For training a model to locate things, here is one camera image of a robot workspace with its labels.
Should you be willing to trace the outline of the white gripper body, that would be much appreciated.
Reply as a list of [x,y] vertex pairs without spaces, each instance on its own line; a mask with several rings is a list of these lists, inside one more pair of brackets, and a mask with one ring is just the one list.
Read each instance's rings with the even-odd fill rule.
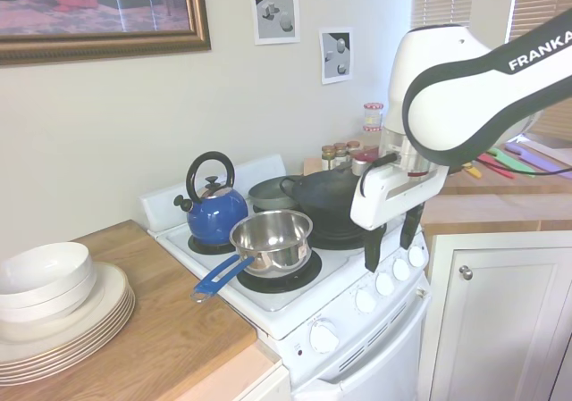
[[359,178],[350,218],[362,229],[374,230],[442,190],[448,166],[435,165],[424,176],[410,177],[397,161],[395,153],[382,156]]

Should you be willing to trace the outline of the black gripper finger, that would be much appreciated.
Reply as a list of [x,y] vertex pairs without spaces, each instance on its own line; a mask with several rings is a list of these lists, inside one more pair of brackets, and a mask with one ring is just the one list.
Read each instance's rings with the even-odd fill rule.
[[368,230],[364,234],[365,267],[370,272],[375,272],[379,265],[384,235],[385,225]]
[[414,206],[406,212],[406,217],[403,222],[403,227],[400,234],[400,247],[409,249],[412,245],[416,230],[420,224],[425,204]]

